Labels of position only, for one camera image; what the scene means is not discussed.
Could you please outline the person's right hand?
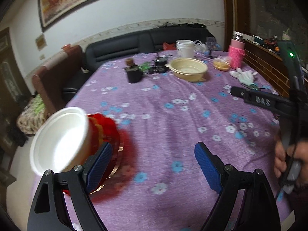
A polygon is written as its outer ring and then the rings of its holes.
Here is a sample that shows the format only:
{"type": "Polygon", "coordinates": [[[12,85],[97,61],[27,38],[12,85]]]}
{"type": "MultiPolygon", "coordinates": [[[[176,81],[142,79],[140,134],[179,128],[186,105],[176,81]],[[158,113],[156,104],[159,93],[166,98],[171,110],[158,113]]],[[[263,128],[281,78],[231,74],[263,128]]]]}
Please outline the person's right hand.
{"type": "Polygon", "coordinates": [[[290,146],[287,151],[284,149],[281,142],[281,134],[275,136],[276,146],[275,146],[275,159],[274,159],[274,173],[277,178],[279,178],[282,173],[287,169],[286,155],[293,155],[295,159],[300,159],[302,162],[302,168],[300,175],[297,179],[297,184],[299,187],[307,185],[307,158],[308,158],[308,144],[306,140],[299,142],[296,145],[296,150],[294,146],[290,146]]]}

